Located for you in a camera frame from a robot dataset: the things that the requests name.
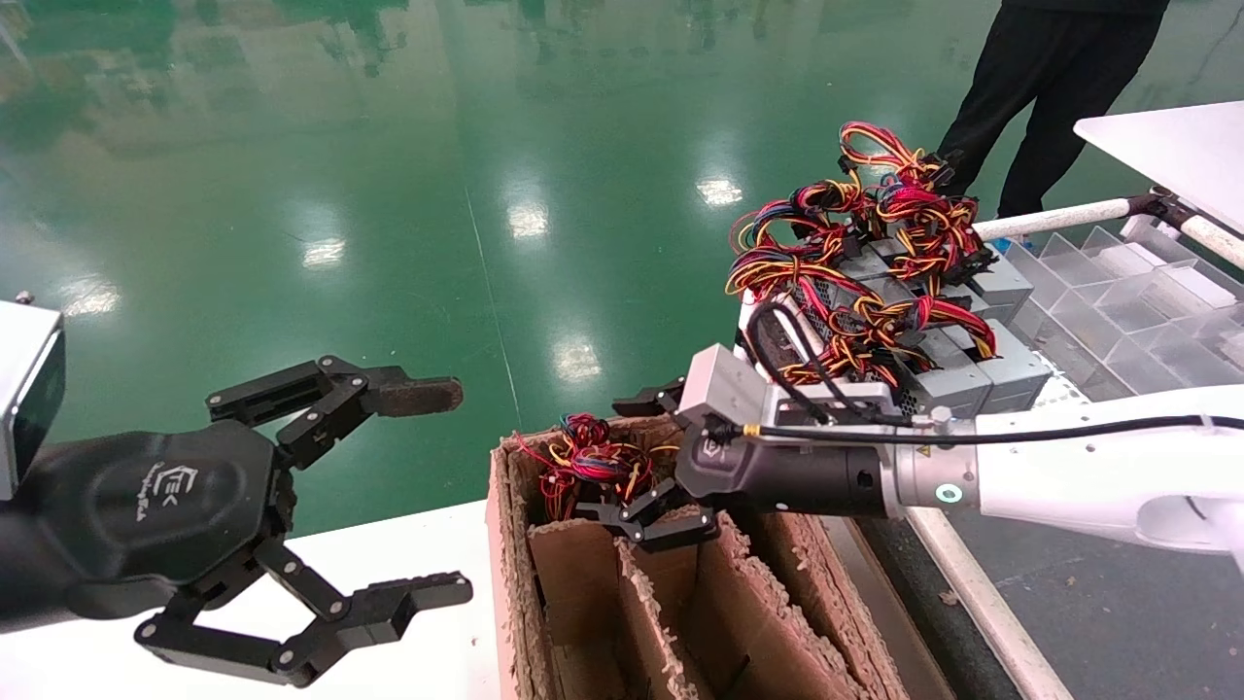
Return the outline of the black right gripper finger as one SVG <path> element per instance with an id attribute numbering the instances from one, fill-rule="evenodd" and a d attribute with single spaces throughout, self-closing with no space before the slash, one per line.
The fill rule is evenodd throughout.
<path id="1" fill-rule="evenodd" d="M 613 400 L 612 408 L 616 415 L 626 418 L 674 415 L 679 410 L 684 387 L 684 378 L 675 378 L 666 385 L 644 387 L 629 398 Z"/>
<path id="2" fill-rule="evenodd" d="M 663 477 L 631 504 L 577 504 L 573 517 L 600 523 L 615 538 L 648 553 L 710 542 L 720 535 L 718 510 L 695 501 L 675 477 Z"/>

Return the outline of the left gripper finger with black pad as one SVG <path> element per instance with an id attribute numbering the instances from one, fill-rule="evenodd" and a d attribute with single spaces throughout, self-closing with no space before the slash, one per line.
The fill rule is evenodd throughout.
<path id="1" fill-rule="evenodd" d="M 312 613 L 286 642 L 199 625 L 198 617 L 269 576 Z M 307 688 L 350 652 L 401 642 L 420 612 L 464 606 L 470 579 L 462 572 L 382 581 L 345 593 L 306 566 L 281 540 L 245 545 L 220 567 L 183 586 L 163 610 L 134 632 L 141 648 L 177 666 L 244 681 Z"/>

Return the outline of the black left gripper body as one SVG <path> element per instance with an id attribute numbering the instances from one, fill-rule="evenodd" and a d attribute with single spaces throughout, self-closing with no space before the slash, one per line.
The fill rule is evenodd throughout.
<path id="1" fill-rule="evenodd" d="M 275 444 L 238 421 L 49 444 L 19 487 L 19 620 L 160 609 L 245 545 L 294 527 Z"/>

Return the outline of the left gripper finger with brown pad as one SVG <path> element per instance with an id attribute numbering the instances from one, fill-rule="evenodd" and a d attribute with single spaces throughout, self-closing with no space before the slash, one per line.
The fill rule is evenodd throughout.
<path id="1" fill-rule="evenodd" d="M 289 418 L 275 438 L 276 469 L 305 470 L 369 417 L 439 415 L 462 407 L 454 375 L 415 378 L 401 366 L 360 367 L 323 356 L 275 371 L 207 399 L 211 421 L 262 426 Z"/>

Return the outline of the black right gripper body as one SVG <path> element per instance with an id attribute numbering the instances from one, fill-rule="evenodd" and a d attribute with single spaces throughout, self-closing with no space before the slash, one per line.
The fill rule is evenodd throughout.
<path id="1" fill-rule="evenodd" d="M 782 426 L 778 436 L 722 438 L 692 424 L 675 482 L 712 509 L 812 515 L 889 515 L 889 458 L 880 435 Z"/>

